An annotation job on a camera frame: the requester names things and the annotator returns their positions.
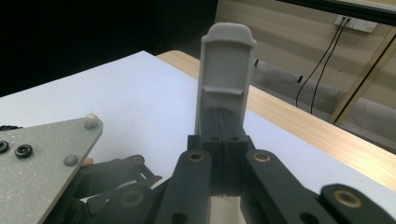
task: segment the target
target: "wall socket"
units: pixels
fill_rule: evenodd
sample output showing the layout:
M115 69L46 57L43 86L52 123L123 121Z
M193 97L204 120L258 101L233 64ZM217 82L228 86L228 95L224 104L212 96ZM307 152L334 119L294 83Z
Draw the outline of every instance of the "wall socket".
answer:
M363 31L366 33L372 33L377 23L372 21L364 21L348 16L339 15L335 20L334 24L339 25L343 18L349 19L349 22L346 24L346 28Z

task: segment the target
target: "gray 3d-printed object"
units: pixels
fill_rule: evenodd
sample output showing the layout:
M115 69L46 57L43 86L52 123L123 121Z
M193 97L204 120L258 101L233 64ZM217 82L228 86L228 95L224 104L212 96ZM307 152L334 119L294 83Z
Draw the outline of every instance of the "gray 3d-printed object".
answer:
M102 134L102 121L94 128L85 124L86 119L72 119L0 132L9 146L0 154L0 223L45 220ZM32 147L28 158L14 153L21 145ZM75 165L64 164L70 155L78 159Z
M220 22L202 37L195 134L209 107L232 110L244 121L256 41L246 25Z

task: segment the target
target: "mounting hole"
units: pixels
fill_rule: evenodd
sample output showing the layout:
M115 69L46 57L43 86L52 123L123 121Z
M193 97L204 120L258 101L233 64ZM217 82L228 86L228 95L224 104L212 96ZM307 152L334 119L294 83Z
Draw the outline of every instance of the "mounting hole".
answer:
M300 220L305 224L319 224L318 219L309 213L301 213Z
M190 161L194 161L194 162L198 162L198 161L202 161L204 159L204 154L200 153L200 152L192 152L189 155L189 160Z
M210 140L217 142L217 141L219 141L220 139L219 139L219 137L217 137L217 136L211 136L211 137L210 137Z
M136 163L142 163L142 158L136 157L136 158L134 158L134 162L136 162Z
M121 204L125 207L132 207L143 201L143 194L138 190L132 190L124 193L121 197Z
M266 162L266 161L271 160L271 157L263 152L254 153L253 158L254 158L254 160L260 161L260 162Z
M172 224L186 224L189 217L184 213L174 213L172 215Z
M337 200L337 202L351 208L359 208L363 204L363 202L361 201L360 198L358 198L358 196L356 196L355 194L349 191L342 189L336 190L334 192L334 198L335 200Z

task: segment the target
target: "gray metal plate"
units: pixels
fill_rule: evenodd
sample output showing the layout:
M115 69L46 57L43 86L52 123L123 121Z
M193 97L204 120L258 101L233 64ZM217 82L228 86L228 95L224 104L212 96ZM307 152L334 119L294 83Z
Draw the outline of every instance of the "gray metal plate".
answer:
M9 150L0 154L0 223L42 223L76 174L103 131L103 123L85 128L86 119L0 132ZM26 159L15 155L18 146L28 144L33 154ZM78 164L64 165L68 155Z

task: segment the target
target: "beige wall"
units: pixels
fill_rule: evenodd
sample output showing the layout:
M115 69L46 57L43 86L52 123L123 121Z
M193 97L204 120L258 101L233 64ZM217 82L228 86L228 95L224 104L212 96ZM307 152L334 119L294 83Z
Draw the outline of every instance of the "beige wall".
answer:
M375 75L362 97L396 109L396 51Z
M258 59L307 77L332 40L337 29L336 17L336 14L274 0L219 0L216 22L247 25L258 41ZM389 30L390 27L383 24L378 24L371 34L345 30L328 63L323 82L342 91L349 90ZM387 82L395 80L394 57L392 60L393 64L384 68L386 80L377 77L378 81L365 96L374 99L372 95L384 88L394 92Z

